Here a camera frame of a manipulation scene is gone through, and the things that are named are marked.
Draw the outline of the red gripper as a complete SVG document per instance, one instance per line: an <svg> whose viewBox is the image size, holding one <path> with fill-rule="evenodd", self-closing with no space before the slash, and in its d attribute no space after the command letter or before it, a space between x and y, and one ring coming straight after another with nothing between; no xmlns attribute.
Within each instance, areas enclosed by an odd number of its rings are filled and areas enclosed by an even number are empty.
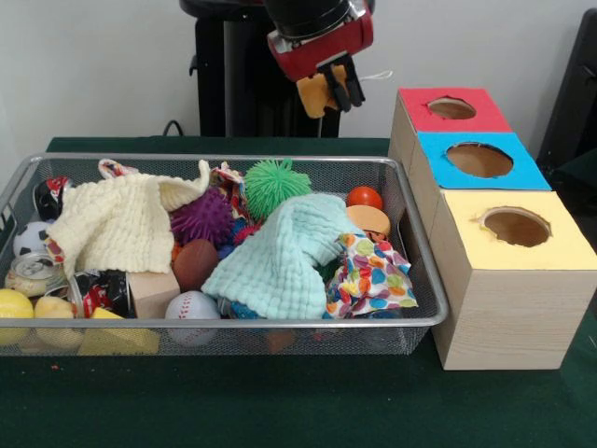
<svg viewBox="0 0 597 448"><path fill-rule="evenodd" d="M317 73L320 66L343 56L343 65L323 67L327 86L326 106L349 112L351 104L365 101L352 55L371 46L373 21L368 1L344 1L346 13L315 35L283 36L279 28L267 36L275 61L292 81Z"/></svg>

